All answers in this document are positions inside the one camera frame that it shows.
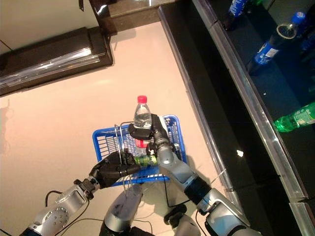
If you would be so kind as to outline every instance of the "wall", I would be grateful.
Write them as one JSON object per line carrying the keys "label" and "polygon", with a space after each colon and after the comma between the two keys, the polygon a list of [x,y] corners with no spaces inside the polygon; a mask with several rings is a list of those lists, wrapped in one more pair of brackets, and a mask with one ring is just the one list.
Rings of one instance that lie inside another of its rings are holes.
{"label": "wall", "polygon": [[1,0],[0,39],[17,49],[81,27],[98,26],[89,0]]}

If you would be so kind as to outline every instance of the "tiled floor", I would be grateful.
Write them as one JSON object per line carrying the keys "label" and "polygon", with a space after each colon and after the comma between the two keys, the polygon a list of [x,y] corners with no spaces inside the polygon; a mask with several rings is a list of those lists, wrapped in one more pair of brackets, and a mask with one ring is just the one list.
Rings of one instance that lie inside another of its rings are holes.
{"label": "tiled floor", "polygon": [[[153,113],[180,119],[190,166],[208,182],[216,177],[161,24],[119,32],[111,42],[114,66],[1,98],[0,221],[12,235],[33,221],[48,191],[65,191],[88,176],[96,163],[93,131],[131,120],[139,94],[148,96]],[[218,181],[213,186],[222,190]],[[173,235],[162,219],[168,211],[164,186],[143,188],[148,189],[136,218],[149,220],[155,235]],[[167,188],[171,204],[186,199],[173,185]],[[84,217],[104,218],[122,190],[96,192]],[[193,204],[187,206],[192,215]],[[134,225],[150,230],[148,223]],[[96,236],[99,226],[82,221],[66,234]]]}

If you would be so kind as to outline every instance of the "blue plastic basket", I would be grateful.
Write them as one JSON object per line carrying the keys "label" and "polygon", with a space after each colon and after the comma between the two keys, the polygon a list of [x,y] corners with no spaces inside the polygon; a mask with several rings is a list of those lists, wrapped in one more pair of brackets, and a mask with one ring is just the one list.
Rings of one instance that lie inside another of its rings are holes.
{"label": "blue plastic basket", "polygon": [[[175,115],[166,115],[163,116],[163,118],[165,119],[169,139],[176,148],[177,156],[180,157],[182,161],[187,162],[185,146],[178,118]],[[121,129],[125,148],[128,148],[129,152],[131,152],[133,155],[139,155],[136,151],[135,140],[129,135],[128,125],[122,126]],[[121,147],[122,138],[120,132],[117,132],[117,135],[119,138],[119,147]],[[93,143],[96,151],[97,161],[101,161],[110,153],[118,151],[115,127],[98,129],[94,131]],[[141,169],[138,173],[135,173],[131,176],[132,183],[144,183],[161,180],[163,180],[163,175],[159,173],[158,166]],[[119,179],[113,184],[113,186],[122,184],[123,180]]]}

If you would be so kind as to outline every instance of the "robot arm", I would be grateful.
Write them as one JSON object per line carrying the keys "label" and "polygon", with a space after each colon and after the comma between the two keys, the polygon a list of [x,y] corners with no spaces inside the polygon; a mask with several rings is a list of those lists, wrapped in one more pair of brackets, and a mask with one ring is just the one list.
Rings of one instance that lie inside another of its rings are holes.
{"label": "robot arm", "polygon": [[205,226],[212,236],[261,235],[249,228],[248,219],[232,202],[178,159],[172,151],[166,131],[154,114],[152,128],[160,172],[176,183],[201,214],[209,213]]}
{"label": "robot arm", "polygon": [[131,228],[142,195],[139,184],[122,192],[109,207],[99,236],[153,236],[137,227]]}
{"label": "robot arm", "polygon": [[72,214],[91,200],[98,189],[110,187],[119,178],[139,171],[132,155],[122,152],[123,164],[119,154],[114,152],[98,162],[83,182],[78,179],[74,185],[63,192],[55,202],[37,214],[33,223],[20,236],[54,236],[68,223]]}

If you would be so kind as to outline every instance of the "wire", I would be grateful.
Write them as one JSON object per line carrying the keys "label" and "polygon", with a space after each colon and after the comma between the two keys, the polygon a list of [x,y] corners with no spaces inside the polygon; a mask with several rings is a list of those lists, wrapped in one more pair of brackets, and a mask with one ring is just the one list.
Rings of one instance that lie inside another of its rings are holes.
{"label": "wire", "polygon": [[146,192],[149,188],[151,188],[152,185],[155,184],[155,183],[156,183],[156,182],[152,182],[149,187],[147,187],[145,190],[143,190],[143,192],[145,193],[145,192]]}
{"label": "wire", "polygon": [[218,175],[217,175],[217,177],[215,177],[215,178],[213,179],[213,181],[211,181],[210,186],[211,186],[211,184],[213,184],[213,183],[214,183],[214,181],[216,181],[216,180],[217,180],[217,178],[219,178],[219,177],[220,177],[220,175],[222,175],[222,174],[224,173],[224,171],[226,171],[226,168],[225,168],[223,171],[221,171],[221,173],[220,173],[220,174],[218,174]]}
{"label": "wire", "polygon": [[0,231],[8,236],[12,236],[11,234],[9,234],[8,232],[4,231],[3,229],[0,229]]}
{"label": "wire", "polygon": [[89,205],[90,205],[90,200],[88,199],[88,204],[87,204],[87,206],[85,207],[85,209],[83,210],[83,212],[82,212],[77,218],[75,218],[70,224],[68,224],[67,226],[65,226],[62,230],[60,230],[60,231],[59,231],[58,233],[56,233],[55,235],[60,234],[60,232],[64,231],[64,230],[67,229],[68,227],[70,227],[71,224],[74,223],[74,221],[76,221],[81,215],[84,214],[84,212],[88,209]]}
{"label": "wire", "polygon": [[48,197],[49,197],[49,195],[50,195],[51,193],[58,193],[58,194],[61,194],[62,192],[59,192],[59,191],[57,191],[57,190],[51,190],[51,191],[49,191],[49,192],[46,194],[46,197],[45,197],[45,207],[47,207],[47,205],[48,205]]}
{"label": "wire", "polygon": [[154,214],[154,212],[152,212],[151,214],[149,214],[149,215],[147,215],[147,216],[137,217],[136,220],[137,220],[137,219],[145,219],[145,218],[148,218],[148,217],[150,217],[150,216],[153,215],[153,214]]}
{"label": "wire", "polygon": [[168,206],[169,208],[171,208],[171,207],[177,207],[177,206],[179,206],[179,205],[181,205],[181,204],[185,204],[185,203],[187,203],[187,202],[190,201],[190,200],[188,199],[188,200],[186,200],[186,201],[184,201],[184,202],[182,202],[182,203],[179,203],[179,204],[170,206],[170,205],[169,205],[169,202],[168,202],[168,196],[167,196],[167,190],[166,190],[166,182],[165,182],[165,177],[164,177],[164,175],[163,175],[163,180],[164,180],[164,188],[165,188],[166,202],[167,202],[167,206]]}
{"label": "wire", "polygon": [[12,48],[10,48],[5,42],[3,42],[1,39],[0,39],[0,42],[3,43],[8,49],[10,49],[11,51],[13,51]]}
{"label": "wire", "polygon": [[[71,226],[73,226],[74,224],[76,224],[76,223],[78,223],[78,222],[80,222],[80,221],[82,221],[82,220],[96,220],[96,221],[103,221],[103,220],[100,220],[100,219],[95,219],[95,218],[83,218],[83,219],[80,219],[80,220],[77,220],[76,222],[73,222],[73,223],[71,223]],[[69,226],[60,236],[62,236],[62,235],[64,235],[65,234],[65,232],[67,232],[67,230],[68,229],[70,229],[71,228],[71,226]]]}
{"label": "wire", "polygon": [[143,223],[149,223],[150,224],[150,228],[151,228],[151,234],[153,234],[152,224],[151,224],[150,221],[144,221],[144,220],[134,220],[134,221],[140,221],[140,222],[143,222]]}
{"label": "wire", "polygon": [[198,214],[198,211],[196,211],[196,216],[195,216],[196,223],[197,223],[197,225],[199,226],[199,228],[201,229],[201,231],[203,232],[203,234],[204,234],[205,236],[207,236],[206,233],[203,231],[203,229],[200,227],[200,225],[199,225],[199,223],[198,223],[198,221],[197,221],[197,214]]}

